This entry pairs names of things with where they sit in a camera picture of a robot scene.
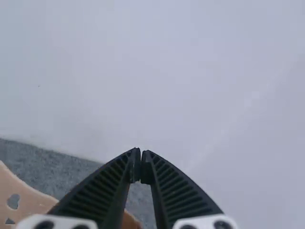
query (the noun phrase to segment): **wooden cutout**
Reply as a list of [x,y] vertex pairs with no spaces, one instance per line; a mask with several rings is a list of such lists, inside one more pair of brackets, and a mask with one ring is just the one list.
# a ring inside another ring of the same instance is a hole
[[[20,195],[17,210],[11,209],[7,205],[8,198],[13,194]],[[32,214],[47,213],[57,202],[57,199],[33,189],[20,180],[0,161],[0,229],[15,228],[15,225],[5,224],[8,218],[17,224]],[[141,228],[140,222],[125,210],[122,229]]]

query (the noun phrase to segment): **white surface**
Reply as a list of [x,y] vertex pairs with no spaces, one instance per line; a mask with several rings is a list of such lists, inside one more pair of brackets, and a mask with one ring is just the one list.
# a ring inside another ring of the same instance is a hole
[[304,23],[301,0],[1,1],[0,136],[150,149],[241,228],[301,227]]
[[52,216],[52,215],[31,215],[16,225],[16,229],[34,229],[39,223],[51,221],[54,223],[53,229],[75,228],[79,225],[85,225],[89,229],[97,229],[96,222],[88,219]]
[[231,229],[238,229],[236,222],[224,214],[180,219],[175,222],[173,229],[182,229],[186,225],[193,226],[196,229],[216,229],[214,224],[218,221],[228,223]]

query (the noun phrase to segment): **screw hole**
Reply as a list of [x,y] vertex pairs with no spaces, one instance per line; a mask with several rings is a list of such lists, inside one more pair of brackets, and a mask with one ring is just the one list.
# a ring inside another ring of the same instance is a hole
[[43,221],[36,225],[35,229],[52,229],[54,227],[54,223],[52,221]]
[[13,225],[13,224],[15,224],[15,222],[12,219],[10,219],[10,218],[6,219],[5,225]]
[[17,210],[19,207],[19,201],[20,201],[20,195],[13,194],[11,195],[10,198],[8,198],[6,203],[9,206],[9,208]]
[[225,221],[217,221],[214,223],[215,229],[233,229],[232,226]]

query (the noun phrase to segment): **gray floor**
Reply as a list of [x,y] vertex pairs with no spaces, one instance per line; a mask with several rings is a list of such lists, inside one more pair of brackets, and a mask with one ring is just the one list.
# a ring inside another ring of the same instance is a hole
[[[3,139],[0,139],[0,160],[28,185],[57,199],[101,166],[96,162]],[[126,208],[139,219],[144,229],[156,228],[152,202],[149,186],[131,185]]]

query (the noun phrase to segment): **hole in wooden board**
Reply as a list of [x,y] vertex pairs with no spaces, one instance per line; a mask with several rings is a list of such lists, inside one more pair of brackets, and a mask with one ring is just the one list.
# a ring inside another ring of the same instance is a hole
[[6,219],[5,225],[13,225],[13,224],[15,224],[15,222],[12,219],[10,219],[10,218]]
[[20,200],[20,195],[18,194],[13,194],[11,195],[10,198],[7,200],[7,205],[14,210],[17,210],[19,207],[19,200]]

